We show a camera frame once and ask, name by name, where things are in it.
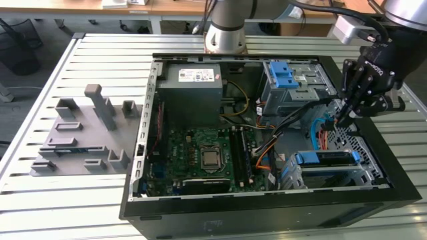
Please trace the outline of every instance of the chair leg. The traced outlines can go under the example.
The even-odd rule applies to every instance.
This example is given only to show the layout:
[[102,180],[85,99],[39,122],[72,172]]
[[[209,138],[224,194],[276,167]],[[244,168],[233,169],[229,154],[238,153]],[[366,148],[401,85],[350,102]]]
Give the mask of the chair leg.
[[9,103],[13,101],[13,98],[14,97],[13,97],[11,93],[7,91],[7,89],[0,83],[0,100],[3,103]]
[[54,19],[54,23],[55,23],[55,26],[62,29],[65,27],[63,25],[63,19]]

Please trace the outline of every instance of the cable connector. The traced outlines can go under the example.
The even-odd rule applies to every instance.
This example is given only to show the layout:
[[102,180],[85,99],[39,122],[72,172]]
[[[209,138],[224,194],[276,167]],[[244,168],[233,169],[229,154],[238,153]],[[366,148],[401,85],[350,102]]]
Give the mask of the cable connector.
[[198,33],[198,29],[200,29],[200,26],[194,26],[193,29],[192,29],[192,35],[196,35]]
[[324,123],[320,124],[322,131],[333,131],[334,130],[334,122],[325,120]]

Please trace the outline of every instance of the yellow wire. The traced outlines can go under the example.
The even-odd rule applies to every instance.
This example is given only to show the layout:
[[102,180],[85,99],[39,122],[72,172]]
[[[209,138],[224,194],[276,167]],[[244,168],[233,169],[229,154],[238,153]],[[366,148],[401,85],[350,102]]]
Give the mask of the yellow wire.
[[228,82],[232,85],[234,85],[234,87],[241,91],[241,93],[244,95],[244,98],[245,98],[245,106],[244,106],[244,109],[240,112],[220,114],[220,116],[224,116],[224,117],[237,116],[237,115],[242,114],[246,111],[248,106],[249,106],[249,98],[248,98],[248,95],[246,95],[245,91],[242,91],[241,87],[233,81],[228,81]]
[[254,165],[254,167],[256,167],[257,169],[268,169],[268,170],[269,170],[269,167],[261,166],[260,164],[261,164],[261,160],[262,160],[262,157],[264,157],[265,153],[266,153],[268,150],[273,147],[273,145],[276,144],[276,142],[277,142],[277,140],[269,145],[269,147],[268,147],[268,148],[265,149],[265,151],[261,153],[261,155],[260,155],[260,157],[258,157],[258,159],[257,159],[256,165]]

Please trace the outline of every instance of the gray plastic part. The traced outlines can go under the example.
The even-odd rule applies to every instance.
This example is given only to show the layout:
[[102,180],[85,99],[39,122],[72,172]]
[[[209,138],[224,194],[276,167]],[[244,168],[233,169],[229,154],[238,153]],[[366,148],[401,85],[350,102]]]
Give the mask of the gray plastic part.
[[73,147],[77,145],[77,140],[72,138],[50,138],[46,142],[49,146],[57,147]]
[[54,124],[55,131],[80,131],[82,129],[82,125],[80,122],[58,122]]
[[73,119],[73,110],[78,108],[72,98],[61,98],[55,104],[54,110],[62,119]]
[[110,114],[110,109],[105,104],[102,95],[101,95],[102,87],[98,84],[88,84],[84,89],[84,95],[92,100],[96,114],[100,117],[105,128],[108,131],[116,130],[117,126],[113,120],[113,116]]
[[102,99],[104,99],[105,106],[106,106],[106,109],[109,111],[110,116],[116,116],[116,110],[114,110],[114,107],[112,105],[112,101],[109,101],[108,97],[104,97]]
[[101,171],[106,168],[105,163],[102,162],[102,159],[84,159],[84,164],[82,166],[85,169],[90,172],[93,171]]
[[38,154],[43,157],[58,157],[58,154],[54,152],[54,150],[39,150]]
[[122,115],[126,119],[134,118],[140,115],[134,101],[122,101],[121,112],[122,112]]
[[53,172],[55,166],[49,160],[43,160],[33,163],[30,168],[37,172]]
[[[78,106],[72,108],[74,119],[62,119],[57,117],[53,127],[42,144],[42,150],[38,151],[39,156],[35,158],[31,176],[65,176],[65,175],[92,175],[92,174],[124,174],[125,168],[130,161],[128,156],[133,156],[134,142],[137,139],[138,126],[141,116],[125,118],[122,114],[122,105],[112,106],[116,115],[112,116],[116,124],[114,131],[106,131],[102,120],[97,117],[93,106]],[[142,112],[142,106],[136,105],[138,113]],[[55,126],[80,123],[84,126],[80,130],[58,130]],[[50,139],[74,139],[74,146],[49,146]],[[114,154],[120,154],[118,158],[108,160],[109,150]],[[84,166],[85,160],[101,159],[105,168]],[[46,167],[38,167],[38,164],[51,162],[53,170],[46,170]]]
[[108,162],[114,169],[126,169],[130,159],[124,150],[120,151],[120,157],[117,157],[113,150],[109,150]]
[[109,150],[102,146],[101,149],[89,149],[88,152],[92,156],[105,156],[108,155]]

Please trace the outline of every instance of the metal table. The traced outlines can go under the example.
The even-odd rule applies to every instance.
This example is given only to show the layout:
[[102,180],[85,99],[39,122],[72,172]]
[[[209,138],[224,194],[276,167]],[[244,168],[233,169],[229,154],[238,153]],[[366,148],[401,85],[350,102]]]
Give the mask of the metal table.
[[[358,55],[356,45],[321,37],[246,38],[252,54],[325,55],[340,67]],[[190,35],[86,34],[72,39],[0,161],[0,239],[130,239],[141,236],[118,220],[124,174],[31,177],[27,172],[57,112],[58,97],[84,97],[86,84],[101,84],[112,104],[144,103],[152,53],[201,53],[202,39]],[[244,235],[241,239],[425,239],[427,116],[404,86],[404,112],[373,118],[422,200],[386,210],[346,228]]]

